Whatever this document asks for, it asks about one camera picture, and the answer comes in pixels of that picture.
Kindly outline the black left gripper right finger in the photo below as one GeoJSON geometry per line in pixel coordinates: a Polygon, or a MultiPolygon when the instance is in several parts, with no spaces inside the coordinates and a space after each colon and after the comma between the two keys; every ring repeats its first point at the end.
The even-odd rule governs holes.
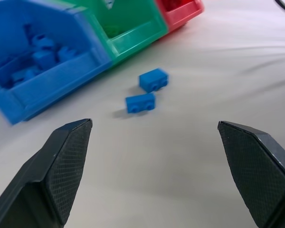
{"type": "Polygon", "coordinates": [[[268,133],[220,121],[234,183],[259,228],[285,228],[285,149],[268,133]]]}

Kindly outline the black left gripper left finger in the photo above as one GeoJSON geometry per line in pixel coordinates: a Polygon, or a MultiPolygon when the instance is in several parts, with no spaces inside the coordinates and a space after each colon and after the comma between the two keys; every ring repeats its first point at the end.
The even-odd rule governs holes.
{"type": "Polygon", "coordinates": [[[82,119],[52,132],[0,195],[0,228],[63,228],[86,161],[93,122],[82,119]]]}

